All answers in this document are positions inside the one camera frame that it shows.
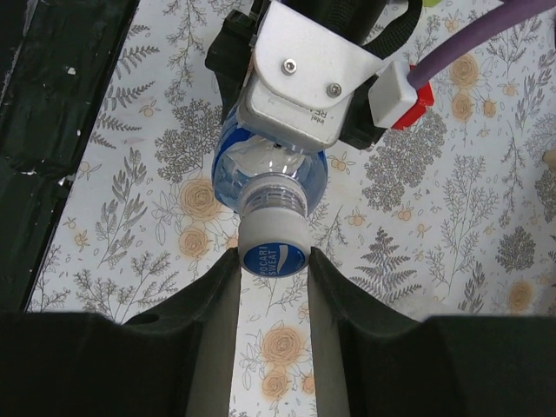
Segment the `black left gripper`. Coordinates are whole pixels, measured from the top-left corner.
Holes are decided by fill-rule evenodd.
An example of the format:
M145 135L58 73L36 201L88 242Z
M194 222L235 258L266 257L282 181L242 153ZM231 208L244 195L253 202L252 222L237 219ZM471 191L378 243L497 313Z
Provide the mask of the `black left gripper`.
M303 16L332 30L339 36L379 58L387 58L409 40L420 19L422 1L407 1L407 10L390 22L372 41L366 39L376 27L386 1L287 1L285 4ZM231 10L208 49L205 66L215 74L222 99L224 121L237 103L242 83L248 74L252 38L261 25L268 1L254 1L248 14ZM347 108L339 140L355 149L375 145L384 134L373 125L367 92L377 81L374 75L354 92Z

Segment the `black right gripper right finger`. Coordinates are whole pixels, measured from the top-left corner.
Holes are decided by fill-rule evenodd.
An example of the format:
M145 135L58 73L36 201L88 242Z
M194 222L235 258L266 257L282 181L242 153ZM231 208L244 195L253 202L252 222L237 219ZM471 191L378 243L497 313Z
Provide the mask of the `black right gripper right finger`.
M436 315L414 321L319 250L308 263L320 416L552 416L555 321Z

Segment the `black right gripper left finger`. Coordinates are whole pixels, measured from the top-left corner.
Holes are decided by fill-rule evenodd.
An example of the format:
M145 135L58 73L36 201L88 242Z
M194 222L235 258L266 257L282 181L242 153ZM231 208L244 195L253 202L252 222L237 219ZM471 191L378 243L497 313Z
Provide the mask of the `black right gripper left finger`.
M225 416L240 303L226 251L123 324L93 313L1 316L4 416Z

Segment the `small blue-label water bottle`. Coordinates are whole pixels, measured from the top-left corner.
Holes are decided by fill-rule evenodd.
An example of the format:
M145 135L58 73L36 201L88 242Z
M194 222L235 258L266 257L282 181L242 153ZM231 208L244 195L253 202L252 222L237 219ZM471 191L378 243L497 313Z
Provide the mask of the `small blue-label water bottle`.
M328 185L324 152L300 154L240 126L233 107L223 125L212 165L215 198L236 213L240 194L261 175L281 175L295 180L305 193L307 213L320 203Z

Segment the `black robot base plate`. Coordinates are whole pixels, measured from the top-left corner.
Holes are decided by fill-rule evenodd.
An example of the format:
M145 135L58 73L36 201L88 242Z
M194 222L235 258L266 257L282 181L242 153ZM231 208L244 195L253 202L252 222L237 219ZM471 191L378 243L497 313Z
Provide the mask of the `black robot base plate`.
M25 310L137 9L1 4L1 309Z

